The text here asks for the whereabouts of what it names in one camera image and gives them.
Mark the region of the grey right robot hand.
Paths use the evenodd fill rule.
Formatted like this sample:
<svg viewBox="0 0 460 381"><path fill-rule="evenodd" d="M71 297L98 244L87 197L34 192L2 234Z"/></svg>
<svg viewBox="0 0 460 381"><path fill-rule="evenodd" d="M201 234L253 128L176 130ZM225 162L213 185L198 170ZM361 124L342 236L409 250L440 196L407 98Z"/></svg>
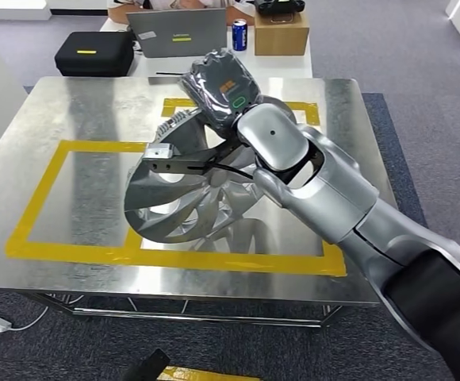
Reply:
<svg viewBox="0 0 460 381"><path fill-rule="evenodd" d="M179 85L222 139L233 137L234 124L240 115L263 99L255 79L235 54L225 48L194 61L180 77Z"/></svg>

